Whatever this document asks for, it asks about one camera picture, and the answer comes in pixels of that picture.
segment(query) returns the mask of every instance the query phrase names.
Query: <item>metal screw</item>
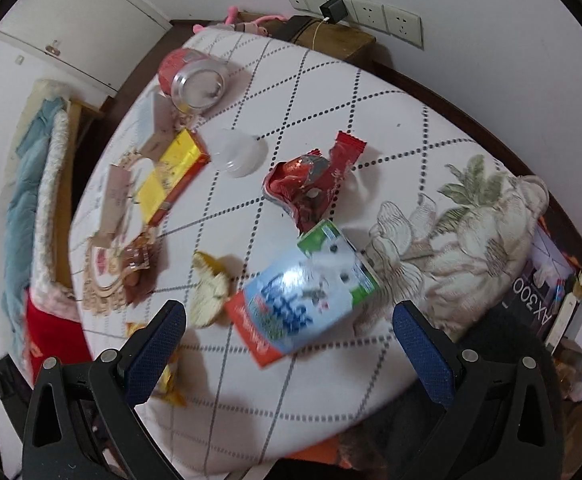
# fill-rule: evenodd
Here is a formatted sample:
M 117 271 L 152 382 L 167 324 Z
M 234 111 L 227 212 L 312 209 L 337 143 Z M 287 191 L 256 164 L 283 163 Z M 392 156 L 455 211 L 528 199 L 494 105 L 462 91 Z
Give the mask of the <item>metal screw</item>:
M 522 364 L 525 365 L 526 368 L 528 368 L 529 370 L 533 370 L 533 368 L 536 367 L 536 360 L 533 359 L 533 357 L 523 357 L 522 358 Z
M 109 348 L 108 350 L 104 350 L 101 354 L 100 354 L 100 360 L 103 363 L 110 363 L 111 361 L 113 361 L 113 359 L 115 359 L 117 357 L 117 352 L 114 349 Z
M 42 363 L 42 366 L 44 367 L 44 370 L 50 370 L 56 364 L 57 364 L 57 359 L 55 357 L 47 357 L 44 360 L 44 362 Z
M 478 353 L 475 350 L 463 350 L 462 351 L 462 359 L 467 361 L 468 363 L 475 363 L 478 361 Z

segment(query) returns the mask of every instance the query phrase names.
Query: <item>white cable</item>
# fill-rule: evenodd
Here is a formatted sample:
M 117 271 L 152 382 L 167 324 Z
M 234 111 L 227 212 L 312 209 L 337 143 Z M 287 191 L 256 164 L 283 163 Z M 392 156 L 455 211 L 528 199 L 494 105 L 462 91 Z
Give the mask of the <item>white cable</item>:
M 315 32 L 313 34 L 313 41 L 311 42 L 311 50 L 315 50 L 315 37 L 318 35 L 318 29 L 320 28 L 320 25 L 322 25 L 322 23 L 326 23 L 328 22 L 329 19 L 328 18 L 324 18 L 320 23 L 318 23 L 318 26 L 315 28 Z

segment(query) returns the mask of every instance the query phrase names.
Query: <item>socket panel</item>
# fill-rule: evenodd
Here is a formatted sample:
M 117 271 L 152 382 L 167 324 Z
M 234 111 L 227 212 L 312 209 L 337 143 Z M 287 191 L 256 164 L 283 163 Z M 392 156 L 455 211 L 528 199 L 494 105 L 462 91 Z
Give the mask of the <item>socket panel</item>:
M 289 0 L 296 10 L 321 16 L 320 5 L 327 0 Z M 422 22 L 420 16 L 398 7 L 383 5 L 370 0 L 343 0 L 349 15 L 347 22 L 388 32 L 402 41 L 422 45 Z

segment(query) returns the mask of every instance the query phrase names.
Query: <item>red cloth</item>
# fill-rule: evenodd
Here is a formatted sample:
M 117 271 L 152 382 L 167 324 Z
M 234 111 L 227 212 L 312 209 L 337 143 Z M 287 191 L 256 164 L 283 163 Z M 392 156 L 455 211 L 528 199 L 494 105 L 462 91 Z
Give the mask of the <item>red cloth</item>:
M 57 357 L 65 365 L 92 361 L 82 325 L 38 310 L 31 301 L 28 290 L 26 324 L 31 343 L 28 357 L 33 370 L 33 382 L 47 357 Z

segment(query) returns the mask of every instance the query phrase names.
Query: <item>door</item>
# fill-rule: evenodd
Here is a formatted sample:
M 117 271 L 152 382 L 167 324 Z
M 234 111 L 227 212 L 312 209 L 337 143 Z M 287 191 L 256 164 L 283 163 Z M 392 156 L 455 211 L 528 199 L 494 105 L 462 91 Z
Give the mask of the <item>door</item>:
M 117 91 L 165 30 L 127 0 L 18 0 L 0 32 Z

